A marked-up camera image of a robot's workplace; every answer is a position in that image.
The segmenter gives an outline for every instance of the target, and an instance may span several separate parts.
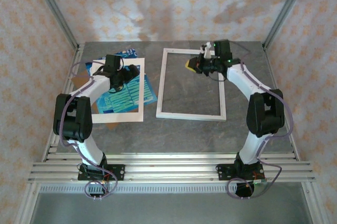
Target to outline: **gray tabletop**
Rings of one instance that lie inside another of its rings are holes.
[[[184,42],[91,42],[86,43],[82,60],[93,60],[122,50],[134,48],[145,58],[145,73],[154,91],[158,92],[163,48],[199,49],[201,41]],[[252,51],[245,63],[252,74],[273,87],[271,73],[260,42],[240,42]],[[233,57],[241,58],[246,51],[231,43]],[[204,75],[185,68],[191,55],[168,54],[163,111],[186,114],[219,115],[219,84]],[[238,152],[248,134],[246,113],[248,101],[232,83],[225,81],[225,122],[191,121],[156,118],[156,105],[144,107],[142,123],[120,123],[109,130],[105,124],[95,124],[92,134],[105,153],[124,152]],[[279,134],[285,134],[282,128]],[[270,141],[267,152],[291,152],[288,138]],[[58,152],[73,152],[58,147]]]

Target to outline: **purple cable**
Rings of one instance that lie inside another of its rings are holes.
[[[79,75],[77,75],[77,74],[75,74],[75,73],[73,72],[74,66],[76,66],[76,65],[78,65],[78,64],[80,64],[80,63],[83,63],[83,61],[80,61],[80,62],[78,62],[78,63],[73,64],[73,66],[72,66],[72,68],[71,68],[71,74],[73,74],[74,76],[77,76],[77,77],[87,77],[87,76],[79,76]],[[97,62],[97,61],[91,61],[91,63],[98,63],[98,64],[102,64],[102,65],[103,65],[103,63]],[[102,167],[100,167],[100,166],[94,164],[94,163],[93,163],[92,161],[90,161],[89,159],[87,159],[87,158],[82,154],[80,148],[78,147],[78,144],[68,144],[68,143],[65,143],[64,140],[63,140],[63,126],[64,126],[64,119],[65,119],[65,115],[66,115],[66,113],[67,113],[67,109],[68,109],[70,103],[73,101],[73,99],[74,99],[78,94],[80,94],[80,93],[82,93],[83,91],[87,90],[89,87],[91,87],[91,86],[95,83],[95,80],[94,80],[93,76],[90,76],[89,78],[90,78],[92,81],[91,81],[87,86],[83,87],[81,90],[79,90],[79,91],[77,91],[76,93],[74,93],[74,94],[70,97],[70,99],[67,101],[67,103],[65,104],[65,106],[64,106],[64,108],[63,108],[63,111],[62,111],[62,115],[61,115],[60,129],[59,129],[59,136],[60,136],[60,143],[61,143],[61,145],[62,145],[63,147],[73,146],[73,147],[75,148],[76,152],[80,155],[80,157],[81,157],[82,159],[84,159],[86,162],[88,162],[90,165],[94,166],[94,167],[97,168],[98,170],[101,170],[101,171],[103,171],[103,172],[105,172],[105,173],[110,174],[110,175],[115,179],[116,183],[115,183],[114,187],[113,187],[108,193],[104,194],[103,196],[100,196],[100,199],[102,200],[102,199],[104,199],[105,197],[111,195],[111,193],[113,193],[114,190],[116,189],[117,184],[118,184],[118,179],[117,179],[117,177],[116,177],[111,171],[106,170],[106,169],[104,169],[104,168],[102,168]],[[88,183],[84,186],[84,193],[85,193],[85,195],[86,195],[88,198],[91,198],[91,199],[94,199],[94,200],[96,199],[96,196],[93,197],[93,196],[91,196],[90,194],[88,194],[88,192],[87,192],[87,188],[88,188],[88,186],[89,186],[91,183],[99,184],[100,186],[103,187],[104,190],[108,191],[108,183],[107,183],[107,187],[104,187],[104,185],[103,185],[100,181],[97,181],[97,180],[90,181],[90,182],[88,182]]]
[[[274,96],[274,97],[277,98],[280,102],[282,102],[283,106],[285,107],[285,110],[287,111],[287,113],[288,113],[288,115],[289,115],[289,119],[290,119],[290,123],[289,123],[289,131],[288,131],[285,135],[283,135],[283,136],[269,136],[269,137],[266,137],[265,140],[264,140],[264,143],[259,147],[259,149],[258,149],[258,151],[257,151],[257,159],[258,159],[258,161],[259,161],[260,163],[262,163],[263,165],[267,165],[267,166],[272,166],[272,167],[279,168],[279,171],[277,172],[276,176],[275,176],[274,179],[271,181],[271,183],[270,183],[268,186],[266,186],[266,187],[263,189],[263,191],[262,191],[261,193],[259,193],[258,195],[255,195],[255,196],[251,196],[251,197],[238,197],[238,196],[234,196],[233,194],[231,194],[231,193],[229,192],[229,184],[230,184],[230,182],[233,182],[233,181],[235,181],[235,180],[244,181],[247,185],[249,185],[249,183],[248,183],[245,179],[242,179],[242,178],[232,178],[232,179],[230,179],[230,180],[227,182],[227,184],[226,184],[226,191],[227,191],[227,194],[228,194],[230,197],[232,197],[232,198],[234,198],[234,199],[252,199],[252,198],[257,198],[257,197],[259,197],[259,196],[265,194],[265,193],[270,189],[270,187],[275,183],[275,181],[277,180],[277,178],[279,177],[279,175],[280,175],[281,172],[282,172],[282,167],[281,167],[281,166],[275,165],[275,164],[267,164],[266,162],[263,162],[263,161],[261,161],[261,160],[259,159],[259,156],[260,156],[260,154],[261,154],[261,152],[262,152],[263,147],[266,145],[266,143],[267,143],[270,139],[273,139],[273,138],[283,138],[283,137],[289,136],[289,135],[292,133],[293,128],[294,128],[294,120],[293,120],[293,116],[292,116],[291,109],[290,109],[289,105],[288,105],[288,104],[287,104],[287,103],[286,103],[286,102],[285,102],[279,95],[273,93],[273,92],[270,91],[270,90],[267,90],[267,89],[264,88],[263,86],[260,86],[259,83],[256,82],[255,79],[252,78],[252,76],[250,76],[250,75],[245,71],[245,69],[244,69],[244,67],[243,67],[243,59],[244,59],[246,56],[250,55],[252,52],[251,52],[249,49],[247,49],[245,46],[243,46],[243,45],[241,45],[241,44],[239,44],[239,43],[237,43],[237,42],[234,42],[234,41],[231,41],[231,42],[234,43],[234,44],[236,44],[236,45],[238,45],[239,47],[241,47],[242,49],[244,49],[244,50],[247,51],[247,54],[245,54],[245,55],[243,56],[243,58],[241,59],[241,63],[240,63],[240,65],[241,65],[241,70],[242,70],[243,74],[244,74],[244,75],[245,75],[251,82],[253,82],[258,88],[260,88],[261,90],[265,91],[266,93],[268,93],[268,94]]]

